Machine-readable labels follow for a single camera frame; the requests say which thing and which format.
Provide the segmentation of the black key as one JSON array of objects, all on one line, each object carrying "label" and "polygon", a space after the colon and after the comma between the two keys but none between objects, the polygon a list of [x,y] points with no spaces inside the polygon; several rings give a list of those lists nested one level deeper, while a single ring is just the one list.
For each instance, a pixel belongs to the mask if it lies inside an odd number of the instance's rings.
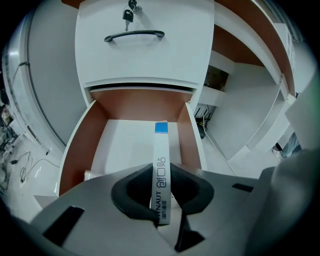
[{"label": "black key", "polygon": [[127,7],[124,8],[122,19],[125,20],[125,32],[128,32],[130,23],[134,20],[134,14],[142,10],[137,0],[128,0]]}]

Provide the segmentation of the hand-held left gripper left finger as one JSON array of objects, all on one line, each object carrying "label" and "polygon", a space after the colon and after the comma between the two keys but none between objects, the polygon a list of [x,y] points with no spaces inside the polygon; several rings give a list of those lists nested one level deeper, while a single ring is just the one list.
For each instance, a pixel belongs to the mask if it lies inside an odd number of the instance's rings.
[{"label": "hand-held left gripper left finger", "polygon": [[113,204],[134,220],[145,220],[159,225],[158,212],[150,208],[152,198],[153,165],[145,167],[118,180],[111,189]]}]

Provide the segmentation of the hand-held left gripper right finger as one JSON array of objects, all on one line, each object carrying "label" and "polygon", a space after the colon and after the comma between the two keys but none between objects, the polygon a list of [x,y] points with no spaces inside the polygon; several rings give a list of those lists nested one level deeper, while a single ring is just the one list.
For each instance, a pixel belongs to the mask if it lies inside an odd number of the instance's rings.
[{"label": "hand-held left gripper right finger", "polygon": [[186,215],[201,213],[214,197],[213,186],[183,168],[170,165],[171,192]]}]

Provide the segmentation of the closed white drawer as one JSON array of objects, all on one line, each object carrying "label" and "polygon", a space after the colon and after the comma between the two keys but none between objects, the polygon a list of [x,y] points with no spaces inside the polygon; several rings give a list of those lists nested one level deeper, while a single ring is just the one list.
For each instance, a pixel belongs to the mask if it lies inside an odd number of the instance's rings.
[{"label": "closed white drawer", "polygon": [[158,83],[197,88],[207,73],[214,34],[214,0],[137,0],[128,32],[157,30],[163,38],[124,33],[128,0],[84,0],[75,28],[79,82],[88,88],[115,83]]}]

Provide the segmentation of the white band-aid box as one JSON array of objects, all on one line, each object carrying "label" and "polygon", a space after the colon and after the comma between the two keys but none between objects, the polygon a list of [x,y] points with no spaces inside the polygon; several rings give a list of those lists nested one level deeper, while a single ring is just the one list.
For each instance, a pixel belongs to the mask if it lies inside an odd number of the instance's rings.
[{"label": "white band-aid box", "polygon": [[151,208],[156,211],[160,226],[171,223],[171,163],[167,122],[157,122],[154,128]]}]

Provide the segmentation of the black router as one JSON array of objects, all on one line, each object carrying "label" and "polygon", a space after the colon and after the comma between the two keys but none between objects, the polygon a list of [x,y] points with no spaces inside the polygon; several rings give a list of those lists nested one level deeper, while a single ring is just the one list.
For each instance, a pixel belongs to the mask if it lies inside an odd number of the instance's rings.
[{"label": "black router", "polygon": [[195,109],[194,118],[201,139],[204,139],[205,132],[208,129],[208,123],[215,111],[216,107],[208,104],[198,104]]}]

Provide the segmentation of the white desk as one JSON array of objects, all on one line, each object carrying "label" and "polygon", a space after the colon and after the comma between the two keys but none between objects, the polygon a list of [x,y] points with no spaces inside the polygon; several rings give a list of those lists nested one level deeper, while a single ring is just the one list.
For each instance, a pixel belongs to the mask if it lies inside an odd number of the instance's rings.
[{"label": "white desk", "polygon": [[[84,0],[61,0],[79,11]],[[214,31],[203,84],[196,88],[150,82],[84,87],[152,87],[192,93],[198,104],[216,109],[208,131],[227,160],[255,150],[268,151],[288,127],[285,111],[295,95],[295,50],[287,26],[277,22],[262,0],[214,0]]]}]

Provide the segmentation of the white drawer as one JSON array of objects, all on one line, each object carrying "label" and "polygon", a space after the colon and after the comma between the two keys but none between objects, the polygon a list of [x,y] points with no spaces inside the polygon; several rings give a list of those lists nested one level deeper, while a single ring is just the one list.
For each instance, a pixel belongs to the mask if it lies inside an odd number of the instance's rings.
[{"label": "white drawer", "polygon": [[79,82],[88,88],[115,83],[158,83],[197,88],[207,73],[214,34],[214,0],[137,0],[128,32],[157,30],[163,38],[124,33],[128,0],[84,0],[75,28]]},{"label": "white drawer", "polygon": [[57,182],[61,196],[85,171],[111,174],[153,161],[155,124],[166,121],[172,163],[207,169],[192,92],[146,86],[92,89],[90,104],[65,148]]}]

